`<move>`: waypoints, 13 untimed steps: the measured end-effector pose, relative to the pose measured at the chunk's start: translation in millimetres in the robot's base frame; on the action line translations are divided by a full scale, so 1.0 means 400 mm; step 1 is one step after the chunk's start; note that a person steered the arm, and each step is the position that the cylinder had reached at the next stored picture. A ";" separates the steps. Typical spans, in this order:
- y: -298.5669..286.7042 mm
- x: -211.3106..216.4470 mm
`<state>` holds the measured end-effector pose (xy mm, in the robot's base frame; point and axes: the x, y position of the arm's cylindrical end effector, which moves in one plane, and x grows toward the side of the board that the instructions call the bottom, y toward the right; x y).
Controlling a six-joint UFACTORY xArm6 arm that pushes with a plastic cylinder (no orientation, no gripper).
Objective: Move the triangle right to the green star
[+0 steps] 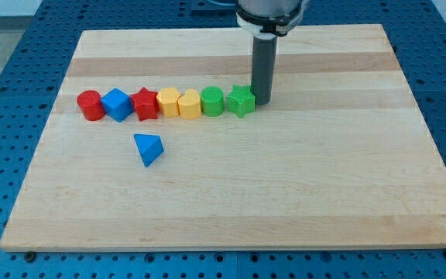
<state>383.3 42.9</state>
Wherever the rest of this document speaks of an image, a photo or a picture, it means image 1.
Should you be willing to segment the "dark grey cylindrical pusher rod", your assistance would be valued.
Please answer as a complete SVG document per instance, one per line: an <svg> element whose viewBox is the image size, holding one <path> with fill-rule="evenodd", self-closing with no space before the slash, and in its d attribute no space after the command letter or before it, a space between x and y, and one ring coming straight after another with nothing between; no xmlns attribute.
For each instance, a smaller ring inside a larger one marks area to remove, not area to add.
<svg viewBox="0 0 446 279"><path fill-rule="evenodd" d="M253 38L251 87L257 105L267 105L271 99L276 44L276 37L270 40Z"/></svg>

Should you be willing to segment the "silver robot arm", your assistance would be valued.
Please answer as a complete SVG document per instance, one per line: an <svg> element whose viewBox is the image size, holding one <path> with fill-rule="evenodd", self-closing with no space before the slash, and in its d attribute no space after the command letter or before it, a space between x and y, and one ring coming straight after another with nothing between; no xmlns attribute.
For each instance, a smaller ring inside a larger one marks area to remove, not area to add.
<svg viewBox="0 0 446 279"><path fill-rule="evenodd" d="M251 89L257 105L271 100L277 41L298 26L309 0L238 0L237 22L252 34Z"/></svg>

